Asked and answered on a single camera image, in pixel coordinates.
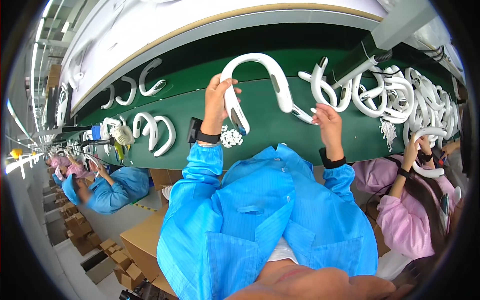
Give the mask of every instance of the long dark hair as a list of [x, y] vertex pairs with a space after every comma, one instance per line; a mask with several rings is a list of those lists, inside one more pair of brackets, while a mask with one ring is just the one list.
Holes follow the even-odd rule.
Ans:
[[[423, 257], [412, 262], [416, 269], [415, 274], [413, 275], [418, 282], [422, 282], [428, 274], [430, 274], [438, 257], [445, 250], [452, 231], [445, 228], [443, 221], [440, 218], [440, 200], [444, 193], [438, 182], [432, 178], [424, 177], [412, 170], [412, 175], [413, 174], [415, 174], [415, 176], [410, 176], [406, 179], [404, 188], [405, 191], [415, 198], [427, 212], [430, 225], [430, 240], [432, 242], [433, 251], [435, 251], [435, 254], [432, 256]], [[417, 178], [421, 178], [427, 183], [432, 189], [433, 195]]]

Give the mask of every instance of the black wrist strap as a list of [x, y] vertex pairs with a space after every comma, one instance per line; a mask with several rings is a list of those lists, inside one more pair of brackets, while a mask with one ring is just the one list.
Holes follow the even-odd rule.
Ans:
[[201, 131], [199, 131], [198, 134], [197, 134], [197, 140], [205, 142], [205, 143], [216, 144], [220, 141], [220, 134], [209, 135], [209, 134], [205, 134], [205, 133], [202, 133]]
[[398, 171], [396, 172], [396, 174], [401, 175], [401, 176], [405, 177], [406, 179], [410, 178], [410, 173], [403, 170], [402, 168], [398, 168]]
[[422, 159], [422, 162], [424, 163], [429, 162], [432, 158], [433, 158], [433, 153], [431, 153], [430, 155], [426, 155], [423, 152], [421, 153], [421, 159]]
[[325, 169], [335, 169], [338, 167], [343, 166], [347, 163], [347, 158], [344, 156], [341, 160], [331, 161], [327, 158], [327, 148], [322, 148], [318, 150], [320, 153], [320, 157], [322, 158], [322, 162], [324, 163]]

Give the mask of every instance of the small fan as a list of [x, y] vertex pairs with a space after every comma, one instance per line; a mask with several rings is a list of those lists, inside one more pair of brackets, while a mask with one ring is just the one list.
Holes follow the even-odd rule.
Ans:
[[131, 128], [127, 126], [127, 122], [122, 116], [120, 116], [120, 120], [123, 124], [122, 126], [117, 126], [112, 129], [112, 136], [122, 146], [134, 144], [135, 138], [133, 137]]

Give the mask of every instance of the white workbench surface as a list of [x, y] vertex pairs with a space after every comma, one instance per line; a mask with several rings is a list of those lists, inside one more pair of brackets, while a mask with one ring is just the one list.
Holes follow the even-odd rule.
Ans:
[[[299, 6], [295, 3], [312, 3], [313, 8], [318, 4], [336, 6], [340, 10], [348, 8], [376, 16], [377, 20], [332, 12], [336, 10], [335, 7], [331, 7], [331, 11], [297, 9]], [[253, 13], [227, 16], [226, 22], [221, 19], [206, 22], [199, 28], [190, 28], [174, 35], [153, 49], [144, 48], [165, 35], [205, 18], [274, 4], [283, 4], [283, 8], [269, 11], [271, 8], [267, 6]], [[67, 66], [70, 60], [82, 45], [93, 40], [82, 64], [84, 77], [79, 82], [78, 91], [72, 95], [74, 114], [126, 72], [162, 53], [206, 36], [250, 26], [297, 22], [342, 24], [372, 30], [378, 19], [385, 16], [385, 10], [376, 0], [180, 0], [162, 4], [139, 0], [100, 0], [65, 55], [60, 81], [68, 82]]]

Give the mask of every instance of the blue anti-static coat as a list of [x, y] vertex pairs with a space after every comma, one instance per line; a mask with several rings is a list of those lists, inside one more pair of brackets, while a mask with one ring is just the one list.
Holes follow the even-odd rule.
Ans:
[[90, 185], [93, 195], [86, 207], [99, 214], [110, 215], [125, 205], [145, 197], [150, 189], [148, 170], [123, 167], [113, 172], [110, 177], [115, 184], [110, 184], [102, 177]]
[[180, 299], [223, 299], [252, 284], [282, 236], [301, 265], [375, 275], [377, 244], [349, 165], [326, 169], [321, 185], [311, 163], [279, 144], [235, 163], [220, 186], [221, 146], [195, 144], [188, 161], [157, 248]]

